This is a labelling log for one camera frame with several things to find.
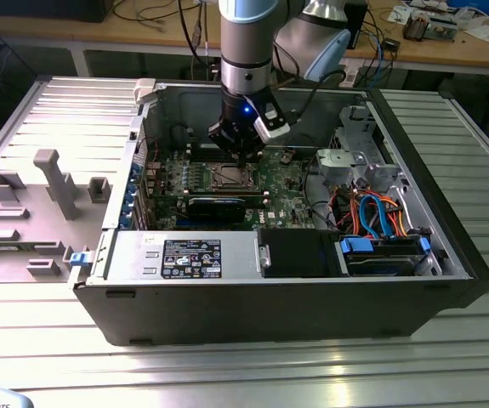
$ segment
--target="motherboard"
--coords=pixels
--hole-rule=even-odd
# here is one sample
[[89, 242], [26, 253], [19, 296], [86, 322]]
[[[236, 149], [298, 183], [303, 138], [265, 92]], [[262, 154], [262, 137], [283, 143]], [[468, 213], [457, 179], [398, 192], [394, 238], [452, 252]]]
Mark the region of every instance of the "motherboard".
[[314, 228], [303, 194], [309, 156], [267, 149], [238, 168], [217, 152], [174, 151], [149, 165], [153, 230]]

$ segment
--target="workbench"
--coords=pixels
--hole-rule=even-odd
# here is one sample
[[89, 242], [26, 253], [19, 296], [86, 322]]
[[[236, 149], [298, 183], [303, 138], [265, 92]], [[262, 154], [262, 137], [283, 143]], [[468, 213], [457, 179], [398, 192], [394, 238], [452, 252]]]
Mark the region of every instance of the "workbench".
[[[395, 0], [371, 0], [372, 13], [385, 36], [401, 42], [394, 63], [395, 68], [417, 71], [443, 71], [489, 75], [489, 43], [459, 32], [454, 42], [426, 40], [410, 42], [402, 37], [402, 27], [387, 21], [389, 10], [400, 4]], [[151, 3], [139, 0], [141, 7]], [[185, 7], [191, 0], [183, 1]], [[158, 14], [176, 11], [176, 4], [160, 8]], [[133, 2], [127, 1], [118, 8], [118, 13], [134, 18]], [[185, 12], [188, 29], [192, 31], [196, 20], [196, 10]], [[71, 52], [76, 72], [80, 77], [90, 77], [91, 72], [85, 57], [86, 50], [118, 51], [143, 54], [190, 55], [185, 42], [179, 18], [174, 14], [165, 19], [163, 32], [126, 21], [113, 13], [106, 16], [101, 24], [70, 20], [45, 20], [18, 17], [0, 17], [0, 35], [16, 45], [66, 48]], [[220, 26], [217, 6], [208, 6], [208, 35], [210, 55], [219, 56]], [[343, 64], [352, 70], [369, 65], [375, 58], [375, 51], [368, 38], [361, 35], [355, 49], [348, 50]]]

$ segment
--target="power supply label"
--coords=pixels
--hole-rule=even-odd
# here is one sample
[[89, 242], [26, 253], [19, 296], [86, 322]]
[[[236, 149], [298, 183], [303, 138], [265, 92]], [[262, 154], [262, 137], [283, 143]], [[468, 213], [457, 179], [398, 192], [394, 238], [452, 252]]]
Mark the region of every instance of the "power supply label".
[[165, 279], [221, 278], [221, 241], [165, 241], [161, 271]]

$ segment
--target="sticker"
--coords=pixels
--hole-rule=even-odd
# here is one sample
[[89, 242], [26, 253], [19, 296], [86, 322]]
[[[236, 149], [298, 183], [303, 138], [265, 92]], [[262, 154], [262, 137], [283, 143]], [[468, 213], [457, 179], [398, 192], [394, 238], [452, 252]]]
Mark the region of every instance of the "sticker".
[[175, 240], [164, 243], [161, 267], [164, 279], [221, 278], [220, 240]]
[[144, 234], [142, 235], [142, 245], [162, 245], [166, 239], [166, 235]]

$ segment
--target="blue cable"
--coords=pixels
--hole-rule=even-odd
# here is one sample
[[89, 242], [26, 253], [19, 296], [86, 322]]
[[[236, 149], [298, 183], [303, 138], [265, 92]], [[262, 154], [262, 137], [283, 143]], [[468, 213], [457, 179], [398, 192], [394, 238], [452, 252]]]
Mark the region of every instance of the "blue cable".
[[384, 235], [386, 236], [392, 236], [394, 233], [391, 230], [391, 227], [389, 226], [388, 220], [386, 219], [386, 210], [384, 208], [384, 204], [380, 201], [378, 197], [375, 197], [374, 195], [365, 195], [360, 202], [360, 222], [363, 225], [363, 228], [365, 228], [371, 235], [374, 237], [375, 240], [379, 238], [377, 231], [369, 227], [367, 224], [367, 220], [365, 219], [365, 201], [368, 199], [373, 199], [377, 203], [378, 207], [378, 218], [380, 218], [380, 225], [382, 226], [382, 231], [384, 232]]
[[378, 80], [378, 74], [380, 73], [380, 67], [382, 65], [382, 61], [384, 59], [384, 52], [382, 51], [382, 46], [380, 45], [380, 41], [378, 40], [378, 38], [369, 33], [369, 36], [371, 36], [375, 43], [377, 44], [377, 50], [378, 50], [378, 67], [377, 67], [377, 71], [374, 73], [374, 76], [372, 77], [372, 81], [371, 81], [371, 84], [369, 85], [369, 88], [373, 88], [373, 86], [376, 84], [377, 80]]

